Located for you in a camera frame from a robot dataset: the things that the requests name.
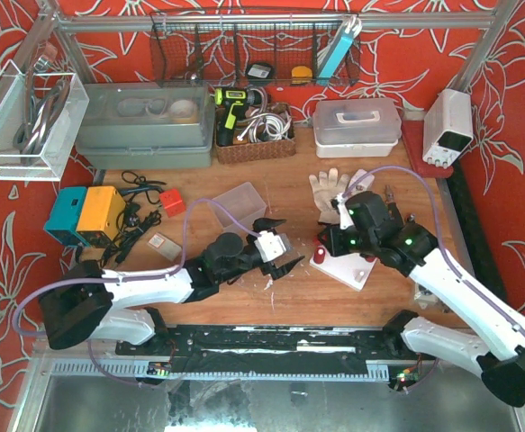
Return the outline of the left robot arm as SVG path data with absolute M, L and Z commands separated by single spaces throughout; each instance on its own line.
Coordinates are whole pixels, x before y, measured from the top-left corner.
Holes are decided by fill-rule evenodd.
M 259 218 L 246 238 L 222 233 L 199 255 L 162 270 L 116 272 L 93 260 L 75 266 L 39 296 L 49 346 L 74 347 L 89 339 L 113 339 L 141 346 L 158 334 L 163 322 L 155 303 L 199 302 L 251 270 L 278 280 L 299 263 L 276 260 L 290 253 L 280 220 Z

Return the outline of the large red spring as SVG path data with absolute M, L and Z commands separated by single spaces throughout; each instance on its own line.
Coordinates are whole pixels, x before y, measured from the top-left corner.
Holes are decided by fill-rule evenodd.
M 317 247 L 313 254 L 313 262 L 317 266 L 321 265 L 327 256 L 327 250 L 325 247 Z

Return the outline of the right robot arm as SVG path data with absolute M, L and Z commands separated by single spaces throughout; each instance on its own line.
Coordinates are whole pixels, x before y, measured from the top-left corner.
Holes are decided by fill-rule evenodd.
M 404 221 L 380 195 L 339 193 L 330 205 L 339 222 L 327 225 L 319 241 L 332 256 L 377 259 L 429 290 L 472 330 L 463 333 L 402 310 L 384 327 L 391 347 L 443 359 L 478 376 L 500 401 L 524 406 L 525 316 L 468 273 L 440 238 Z

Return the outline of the white plug adapter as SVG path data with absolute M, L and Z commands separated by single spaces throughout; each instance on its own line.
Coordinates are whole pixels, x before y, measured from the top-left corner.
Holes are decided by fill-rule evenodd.
M 362 192 L 368 190 L 374 180 L 375 177 L 373 175 L 369 175 L 366 170 L 359 169 L 350 178 L 348 189 L 352 192 Z

